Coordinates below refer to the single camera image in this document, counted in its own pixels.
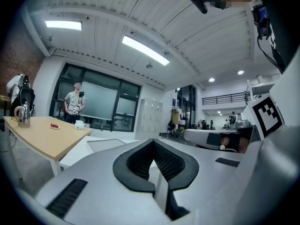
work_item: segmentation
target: plate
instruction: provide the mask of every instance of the plate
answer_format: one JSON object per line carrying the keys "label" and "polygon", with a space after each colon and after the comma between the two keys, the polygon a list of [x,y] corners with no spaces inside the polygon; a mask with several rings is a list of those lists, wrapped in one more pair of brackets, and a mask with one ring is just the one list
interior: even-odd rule
{"label": "plate", "polygon": [[52,128],[52,129],[60,129],[60,126],[58,126],[58,127],[51,127],[51,125],[49,125],[49,128]]}

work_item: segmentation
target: metal kettle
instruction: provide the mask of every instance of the metal kettle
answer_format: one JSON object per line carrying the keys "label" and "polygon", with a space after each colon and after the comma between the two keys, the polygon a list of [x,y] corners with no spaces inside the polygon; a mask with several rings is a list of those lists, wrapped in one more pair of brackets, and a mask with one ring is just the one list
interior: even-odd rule
{"label": "metal kettle", "polygon": [[22,106],[18,106],[15,108],[15,119],[18,122],[18,126],[23,128],[29,128],[30,127],[30,116],[31,112],[29,109],[29,106],[27,105],[27,102],[23,104]]}

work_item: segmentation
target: railing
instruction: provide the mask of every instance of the railing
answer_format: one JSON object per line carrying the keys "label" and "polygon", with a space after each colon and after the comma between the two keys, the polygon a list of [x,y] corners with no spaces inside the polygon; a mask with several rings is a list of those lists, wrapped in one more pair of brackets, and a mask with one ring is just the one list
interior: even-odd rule
{"label": "railing", "polygon": [[228,95],[222,95],[217,97],[205,97],[202,98],[203,105],[212,105],[212,104],[223,104],[223,103],[235,103],[235,102],[245,102],[245,93],[233,93]]}

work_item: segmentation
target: gray t-shirt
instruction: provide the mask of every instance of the gray t-shirt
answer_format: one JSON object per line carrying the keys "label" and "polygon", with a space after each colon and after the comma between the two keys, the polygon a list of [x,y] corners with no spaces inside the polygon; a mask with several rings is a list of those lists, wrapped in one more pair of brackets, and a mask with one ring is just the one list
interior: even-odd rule
{"label": "gray t-shirt", "polygon": [[76,111],[82,107],[82,101],[85,100],[85,96],[79,97],[79,93],[73,91],[66,95],[65,100],[68,102],[68,113],[71,115],[80,115]]}

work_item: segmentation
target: kettle handle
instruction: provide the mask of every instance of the kettle handle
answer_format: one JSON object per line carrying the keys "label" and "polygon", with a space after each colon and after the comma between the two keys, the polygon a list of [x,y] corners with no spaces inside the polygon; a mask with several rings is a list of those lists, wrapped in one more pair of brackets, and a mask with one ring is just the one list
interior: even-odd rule
{"label": "kettle handle", "polygon": [[22,109],[22,106],[18,106],[18,107],[15,108],[15,111],[14,111],[15,119],[17,120],[17,122],[19,122],[20,118],[21,118],[21,109]]}

